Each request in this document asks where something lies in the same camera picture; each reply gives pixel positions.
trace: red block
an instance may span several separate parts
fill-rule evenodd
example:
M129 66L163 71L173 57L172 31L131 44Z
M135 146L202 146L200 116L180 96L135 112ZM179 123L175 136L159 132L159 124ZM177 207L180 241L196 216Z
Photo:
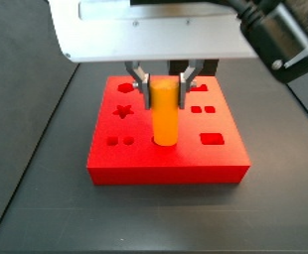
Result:
M151 112L131 77L108 78L86 160L96 185L240 181L250 161L223 94L214 77L196 80L202 86L187 94L179 110L177 144L160 147L152 143Z

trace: yellow cylinder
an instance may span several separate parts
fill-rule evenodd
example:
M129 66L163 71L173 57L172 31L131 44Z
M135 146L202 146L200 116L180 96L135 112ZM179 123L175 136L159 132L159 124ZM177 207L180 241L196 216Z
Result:
M177 94L179 85L172 79L149 82L153 142L160 146L177 142Z

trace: rectangular hole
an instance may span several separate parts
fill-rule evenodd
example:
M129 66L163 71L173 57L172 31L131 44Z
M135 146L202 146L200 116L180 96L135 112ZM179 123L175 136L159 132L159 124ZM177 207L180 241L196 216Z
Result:
M200 142L203 145L223 145L223 135L220 133L200 133Z

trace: table surface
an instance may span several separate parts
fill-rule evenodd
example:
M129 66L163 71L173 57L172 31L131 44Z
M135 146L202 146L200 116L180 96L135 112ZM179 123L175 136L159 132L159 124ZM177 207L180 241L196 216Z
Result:
M165 74L164 63L147 63ZM308 253L308 115L258 60L218 80L251 160L239 185L90 184L85 158L105 78L81 64L0 225L0 251Z

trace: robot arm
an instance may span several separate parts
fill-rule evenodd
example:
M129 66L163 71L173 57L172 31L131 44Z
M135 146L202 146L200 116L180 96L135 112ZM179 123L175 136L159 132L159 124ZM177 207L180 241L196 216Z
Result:
M203 59L258 55L281 82L308 72L308 0L208 2L49 0L62 53L73 62L125 62L145 108L149 75L137 61L191 60L180 74L180 108Z

